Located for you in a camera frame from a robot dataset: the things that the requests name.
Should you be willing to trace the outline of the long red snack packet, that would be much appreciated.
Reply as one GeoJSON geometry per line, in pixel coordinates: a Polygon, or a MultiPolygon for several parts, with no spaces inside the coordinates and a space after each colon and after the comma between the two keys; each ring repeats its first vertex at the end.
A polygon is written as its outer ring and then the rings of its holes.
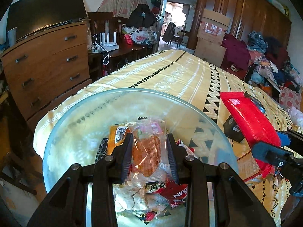
{"type": "MultiPolygon", "coordinates": [[[[274,127],[265,114],[249,98],[244,96],[244,92],[222,92],[220,98],[238,124],[250,149],[259,142],[281,147],[281,140],[274,127]]],[[[256,183],[274,173],[274,167],[255,159],[252,151],[238,158],[237,162],[239,175],[244,182],[256,183]]]]}

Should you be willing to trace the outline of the red coffee snack bag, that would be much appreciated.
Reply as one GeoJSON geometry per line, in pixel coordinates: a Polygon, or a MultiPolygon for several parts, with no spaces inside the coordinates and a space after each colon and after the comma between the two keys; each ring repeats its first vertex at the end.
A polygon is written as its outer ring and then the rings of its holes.
{"type": "Polygon", "coordinates": [[[168,202],[171,209],[174,209],[186,202],[188,193],[187,184],[176,184],[174,181],[167,181],[160,184],[156,194],[163,196],[168,202]]]}

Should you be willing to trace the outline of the clear orange biscuit packet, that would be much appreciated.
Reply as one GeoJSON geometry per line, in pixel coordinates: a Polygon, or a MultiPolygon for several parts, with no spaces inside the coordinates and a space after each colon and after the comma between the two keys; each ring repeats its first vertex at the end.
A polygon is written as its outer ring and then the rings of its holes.
{"type": "Polygon", "coordinates": [[[148,194],[156,193],[160,184],[171,178],[164,118],[140,117],[128,123],[133,135],[129,177],[148,194]]]}

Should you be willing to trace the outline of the black blue carton box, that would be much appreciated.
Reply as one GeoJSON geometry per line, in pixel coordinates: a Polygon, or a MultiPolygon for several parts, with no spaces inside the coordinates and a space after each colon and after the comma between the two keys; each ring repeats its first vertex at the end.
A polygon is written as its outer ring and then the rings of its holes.
{"type": "MultiPolygon", "coordinates": [[[[249,95],[248,92],[245,92],[244,96],[249,98],[257,106],[257,108],[263,114],[265,114],[266,110],[259,100],[257,100],[253,96],[249,95]]],[[[231,115],[228,117],[228,119],[224,123],[223,128],[224,128],[224,134],[226,135],[226,137],[231,138],[232,140],[234,140],[236,142],[241,142],[244,139],[244,136],[243,136],[242,132],[240,131],[238,124],[236,123],[236,121],[234,121],[234,119],[231,115]]]]}

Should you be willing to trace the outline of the glass bowl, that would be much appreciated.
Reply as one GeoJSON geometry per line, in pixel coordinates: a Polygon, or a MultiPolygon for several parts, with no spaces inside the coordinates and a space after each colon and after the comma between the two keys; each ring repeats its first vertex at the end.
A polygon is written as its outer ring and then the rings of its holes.
{"type": "Polygon", "coordinates": [[[227,138],[206,114],[177,97],[147,89],[115,89],[78,101],[47,140],[44,184],[50,191],[73,164],[93,165],[128,134],[129,173],[113,186],[119,226],[183,226],[187,187],[173,182],[167,135],[209,165],[238,169],[227,138]]]}

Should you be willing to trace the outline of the pile of clothes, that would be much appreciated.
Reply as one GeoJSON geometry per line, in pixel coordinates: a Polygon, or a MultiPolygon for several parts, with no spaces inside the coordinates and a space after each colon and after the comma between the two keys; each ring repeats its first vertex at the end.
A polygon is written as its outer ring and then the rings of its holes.
{"type": "Polygon", "coordinates": [[[282,108],[302,110],[302,74],[293,66],[280,41],[252,31],[247,43],[226,34],[221,45],[226,49],[223,70],[261,88],[282,108]]]}

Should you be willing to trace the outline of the yellow candy bar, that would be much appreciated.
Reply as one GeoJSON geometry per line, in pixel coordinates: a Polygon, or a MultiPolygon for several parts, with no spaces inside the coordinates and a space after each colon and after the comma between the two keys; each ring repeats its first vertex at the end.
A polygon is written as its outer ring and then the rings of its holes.
{"type": "Polygon", "coordinates": [[[114,148],[120,146],[127,135],[130,133],[128,126],[114,125],[110,127],[107,144],[107,154],[111,155],[114,148]]]}

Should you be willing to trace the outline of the yellow patterned bed sheet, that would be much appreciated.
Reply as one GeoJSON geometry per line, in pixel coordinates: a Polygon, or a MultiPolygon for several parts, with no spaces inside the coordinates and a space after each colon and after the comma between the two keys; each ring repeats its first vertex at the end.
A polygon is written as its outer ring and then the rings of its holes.
{"type": "Polygon", "coordinates": [[[102,91],[128,87],[151,89],[181,98],[203,111],[220,127],[228,117],[227,109],[219,99],[220,92],[246,91],[263,104],[275,129],[301,131],[294,123],[294,114],[279,107],[260,88],[187,52],[165,50],[133,61],[59,101],[38,122],[33,138],[34,150],[43,156],[55,124],[75,104],[102,91]]]}

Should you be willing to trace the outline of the stacked cardboard boxes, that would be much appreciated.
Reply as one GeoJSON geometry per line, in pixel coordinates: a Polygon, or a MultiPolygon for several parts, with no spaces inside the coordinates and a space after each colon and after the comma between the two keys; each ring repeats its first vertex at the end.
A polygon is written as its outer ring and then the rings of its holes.
{"type": "Polygon", "coordinates": [[[223,14],[204,9],[194,56],[220,67],[226,52],[222,42],[228,31],[230,20],[223,14]]]}

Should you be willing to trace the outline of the wooden chest of drawers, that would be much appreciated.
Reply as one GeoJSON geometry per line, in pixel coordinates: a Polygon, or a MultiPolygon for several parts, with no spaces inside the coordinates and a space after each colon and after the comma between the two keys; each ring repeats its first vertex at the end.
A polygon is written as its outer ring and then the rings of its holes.
{"type": "Polygon", "coordinates": [[[31,130],[69,96],[92,83],[86,22],[40,32],[1,55],[12,97],[31,130]]]}

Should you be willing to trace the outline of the white wifi router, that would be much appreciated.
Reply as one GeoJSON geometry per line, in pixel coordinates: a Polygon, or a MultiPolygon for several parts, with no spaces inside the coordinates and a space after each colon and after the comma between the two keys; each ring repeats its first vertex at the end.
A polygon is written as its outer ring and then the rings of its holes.
{"type": "Polygon", "coordinates": [[[110,41],[110,33],[102,32],[99,34],[99,36],[100,36],[100,40],[97,43],[99,49],[103,51],[114,51],[119,49],[116,32],[113,33],[113,42],[110,41]]]}

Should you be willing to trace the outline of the dark wooden chair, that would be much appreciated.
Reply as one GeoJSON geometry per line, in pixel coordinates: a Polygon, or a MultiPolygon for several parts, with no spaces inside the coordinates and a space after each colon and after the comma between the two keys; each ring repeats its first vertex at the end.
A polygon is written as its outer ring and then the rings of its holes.
{"type": "Polygon", "coordinates": [[[113,18],[113,12],[88,12],[92,48],[98,49],[97,43],[100,40],[99,34],[110,33],[110,21],[113,18]]]}

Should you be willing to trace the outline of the black flat television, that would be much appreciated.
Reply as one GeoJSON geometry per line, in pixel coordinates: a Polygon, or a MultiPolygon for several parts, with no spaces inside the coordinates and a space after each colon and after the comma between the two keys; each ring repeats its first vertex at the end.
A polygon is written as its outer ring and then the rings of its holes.
{"type": "Polygon", "coordinates": [[[16,28],[20,39],[42,28],[83,19],[83,0],[19,0],[9,7],[6,31],[16,28]]]}

